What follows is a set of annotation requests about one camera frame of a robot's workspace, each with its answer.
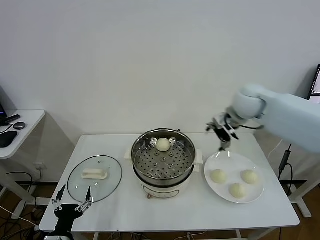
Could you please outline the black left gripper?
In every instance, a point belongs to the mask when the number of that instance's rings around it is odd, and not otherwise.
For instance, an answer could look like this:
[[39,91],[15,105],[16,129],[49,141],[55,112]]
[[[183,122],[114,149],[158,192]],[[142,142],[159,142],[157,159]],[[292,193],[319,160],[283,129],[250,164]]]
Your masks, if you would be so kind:
[[65,191],[66,185],[58,191],[55,198],[51,199],[51,203],[54,206],[54,214],[58,218],[57,224],[54,229],[55,234],[70,233],[74,224],[74,221],[81,217],[80,212],[86,212],[92,205],[91,186],[88,187],[85,201],[80,204],[62,204],[61,200]]

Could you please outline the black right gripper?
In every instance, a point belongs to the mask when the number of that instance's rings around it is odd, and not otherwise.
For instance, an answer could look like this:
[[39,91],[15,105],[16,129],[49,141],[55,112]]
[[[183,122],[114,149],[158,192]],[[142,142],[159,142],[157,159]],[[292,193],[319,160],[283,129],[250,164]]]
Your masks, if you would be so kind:
[[215,134],[220,139],[219,151],[225,151],[230,148],[234,129],[228,123],[215,123]]

